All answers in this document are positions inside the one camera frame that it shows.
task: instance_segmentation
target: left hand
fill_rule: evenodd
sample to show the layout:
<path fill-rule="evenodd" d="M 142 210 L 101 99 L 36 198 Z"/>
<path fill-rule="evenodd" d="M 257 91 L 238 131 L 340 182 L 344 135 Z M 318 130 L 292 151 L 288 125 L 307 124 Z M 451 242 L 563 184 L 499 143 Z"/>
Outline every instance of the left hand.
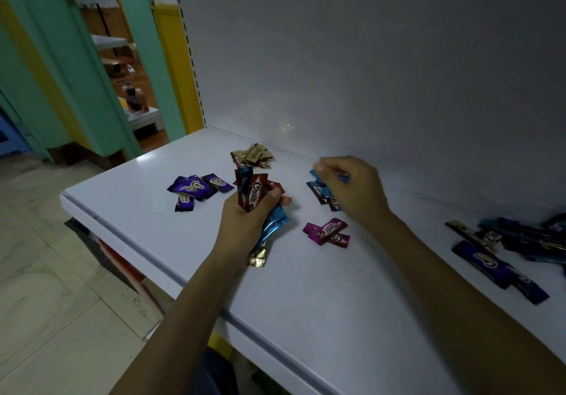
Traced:
<path fill-rule="evenodd" d="M 291 204 L 291 198 L 282 197 L 281 191 L 276 188 L 248 213 L 238 205 L 238 192 L 233 193 L 224 202 L 218 236 L 210 254 L 234 272 L 245 268 L 248 254 L 259 240 L 265 218 L 278 202 L 286 206 Z"/>

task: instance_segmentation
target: forearm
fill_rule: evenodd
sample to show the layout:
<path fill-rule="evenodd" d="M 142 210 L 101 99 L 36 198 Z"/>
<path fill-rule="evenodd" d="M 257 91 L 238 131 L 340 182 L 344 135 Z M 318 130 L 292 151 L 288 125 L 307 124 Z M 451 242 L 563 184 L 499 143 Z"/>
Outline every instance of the forearm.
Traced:
<path fill-rule="evenodd" d="M 110 394 L 186 395 L 233 275 L 211 253 Z"/>
<path fill-rule="evenodd" d="M 476 290 L 397 217 L 372 233 L 427 314 L 439 348 L 474 393 L 560 393 L 566 367 Z"/>

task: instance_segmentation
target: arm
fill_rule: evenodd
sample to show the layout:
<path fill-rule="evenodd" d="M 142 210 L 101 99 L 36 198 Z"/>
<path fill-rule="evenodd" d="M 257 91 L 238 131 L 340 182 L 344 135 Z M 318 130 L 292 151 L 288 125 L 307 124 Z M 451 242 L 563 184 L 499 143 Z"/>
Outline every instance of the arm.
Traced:
<path fill-rule="evenodd" d="M 562 361 L 389 210 L 374 167 L 348 156 L 322 159 L 315 170 L 343 210 L 391 256 L 426 312 L 446 363 L 468 389 L 478 394 L 564 392 Z M 336 172 L 349 173 L 350 183 L 344 184 Z"/>
<path fill-rule="evenodd" d="M 263 222 L 280 197 L 274 189 L 249 213 L 238 206 L 237 193 L 225 201 L 214 248 L 110 395 L 189 393 L 231 281 L 246 267 Z M 290 202 L 281 198 L 282 205 Z"/>

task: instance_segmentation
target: teal doorframe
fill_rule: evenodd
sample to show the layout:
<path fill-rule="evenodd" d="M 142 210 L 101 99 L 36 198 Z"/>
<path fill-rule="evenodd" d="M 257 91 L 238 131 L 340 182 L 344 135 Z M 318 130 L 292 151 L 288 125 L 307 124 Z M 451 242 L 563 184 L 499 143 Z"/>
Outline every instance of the teal doorframe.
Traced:
<path fill-rule="evenodd" d="M 153 18 L 150 0 L 120 0 L 149 76 L 169 141 L 187 135 Z"/>
<path fill-rule="evenodd" d="M 142 154 L 74 0 L 8 0 L 92 150 Z"/>
<path fill-rule="evenodd" d="M 0 107 L 4 110 L 4 112 L 8 115 L 11 121 L 14 123 L 20 134 L 25 138 L 25 140 L 29 143 L 35 153 L 37 153 L 41 159 L 50 159 L 53 160 L 47 149 L 36 140 L 36 137 L 33 135 L 30 128 L 28 128 L 23 120 L 18 116 L 16 110 L 12 104 L 8 101 L 8 99 L 2 93 L 2 89 L 0 89 Z"/>
<path fill-rule="evenodd" d="M 28 134 L 32 134 L 43 148 L 70 143 L 67 130 L 26 68 L 18 49 L 1 23 L 0 59 L 0 91 L 9 105 L 5 111 L 12 122 L 17 125 L 23 121 L 29 130 Z M 13 113 L 17 113 L 18 117 L 14 118 Z"/>

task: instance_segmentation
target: hand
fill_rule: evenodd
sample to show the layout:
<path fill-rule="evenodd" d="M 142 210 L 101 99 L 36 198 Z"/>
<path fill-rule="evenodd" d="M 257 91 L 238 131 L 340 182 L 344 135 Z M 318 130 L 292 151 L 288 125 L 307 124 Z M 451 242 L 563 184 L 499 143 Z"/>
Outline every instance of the hand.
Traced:
<path fill-rule="evenodd" d="M 355 156 L 322 158 L 315 171 L 328 185 L 343 211 L 367 229 L 392 216 L 378 170 Z M 350 174 L 345 184 L 339 174 Z"/>
<path fill-rule="evenodd" d="M 234 272 L 246 267 L 248 254 L 256 245 L 265 218 L 277 203 L 291 204 L 291 197 L 282 197 L 276 188 L 266 194 L 255 209 L 246 212 L 238 205 L 238 193 L 224 202 L 222 220 L 211 255 L 228 265 Z"/>

